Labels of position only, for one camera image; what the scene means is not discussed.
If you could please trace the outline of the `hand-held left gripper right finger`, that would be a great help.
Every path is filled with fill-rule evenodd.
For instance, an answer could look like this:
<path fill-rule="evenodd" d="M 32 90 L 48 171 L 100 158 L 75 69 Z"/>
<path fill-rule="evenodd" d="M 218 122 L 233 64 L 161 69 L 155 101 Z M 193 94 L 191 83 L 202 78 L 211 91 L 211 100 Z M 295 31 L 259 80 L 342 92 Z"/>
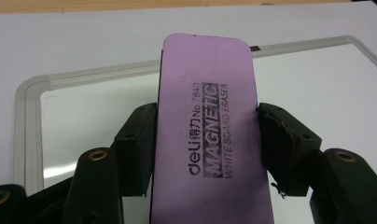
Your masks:
<path fill-rule="evenodd" d="M 322 139 L 284 108 L 257 107 L 262 162 L 282 197 L 313 191 L 314 224 L 377 224 L 377 174 L 356 153 Z"/>

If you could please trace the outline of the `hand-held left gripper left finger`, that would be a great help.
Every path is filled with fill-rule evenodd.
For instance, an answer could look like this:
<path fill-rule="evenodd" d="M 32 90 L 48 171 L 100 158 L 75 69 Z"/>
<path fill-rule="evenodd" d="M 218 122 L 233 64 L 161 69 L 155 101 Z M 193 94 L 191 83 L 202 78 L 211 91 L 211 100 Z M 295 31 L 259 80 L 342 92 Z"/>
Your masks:
<path fill-rule="evenodd" d="M 80 155 L 61 224 L 125 224 L 125 197 L 147 194 L 154 170 L 157 105 L 141 105 L 110 147 Z"/>

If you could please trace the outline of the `silver framed whiteboard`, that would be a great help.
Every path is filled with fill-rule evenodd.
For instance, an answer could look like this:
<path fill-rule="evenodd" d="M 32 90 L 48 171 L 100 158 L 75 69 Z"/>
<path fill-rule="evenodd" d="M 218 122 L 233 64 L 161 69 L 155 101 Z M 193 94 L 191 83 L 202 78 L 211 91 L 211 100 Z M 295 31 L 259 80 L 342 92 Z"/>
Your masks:
<path fill-rule="evenodd" d="M 377 59 L 350 36 L 251 50 L 258 105 L 277 105 L 321 139 L 322 151 L 342 148 L 377 174 Z M 110 147 L 135 108 L 157 105 L 161 58 L 37 77 L 18 89 L 14 180 L 28 194 L 60 181 L 69 188 L 84 152 Z M 314 224 L 313 191 L 282 197 L 267 172 L 273 224 Z M 153 176 L 147 194 L 125 197 L 125 224 L 151 224 Z"/>

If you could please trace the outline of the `purple whiteboard eraser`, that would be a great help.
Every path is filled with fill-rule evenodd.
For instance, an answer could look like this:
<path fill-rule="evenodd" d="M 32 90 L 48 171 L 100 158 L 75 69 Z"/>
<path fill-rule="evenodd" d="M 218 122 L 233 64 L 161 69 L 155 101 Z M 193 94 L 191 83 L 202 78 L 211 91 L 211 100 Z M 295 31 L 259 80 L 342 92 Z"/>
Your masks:
<path fill-rule="evenodd" d="M 161 57 L 151 224 L 273 224 L 252 53 L 173 34 Z"/>

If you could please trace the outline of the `white whiteboard with grey frame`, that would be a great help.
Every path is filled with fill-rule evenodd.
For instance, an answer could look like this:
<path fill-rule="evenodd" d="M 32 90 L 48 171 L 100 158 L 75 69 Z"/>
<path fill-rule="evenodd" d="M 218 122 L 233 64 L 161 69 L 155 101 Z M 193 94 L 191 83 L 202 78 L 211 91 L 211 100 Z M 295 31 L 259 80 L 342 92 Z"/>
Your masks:
<path fill-rule="evenodd" d="M 251 45 L 352 35 L 377 55 L 371 1 L 284 6 L 183 7 L 0 14 L 0 185 L 13 180 L 15 92 L 40 75 L 159 58 L 173 33 Z"/>

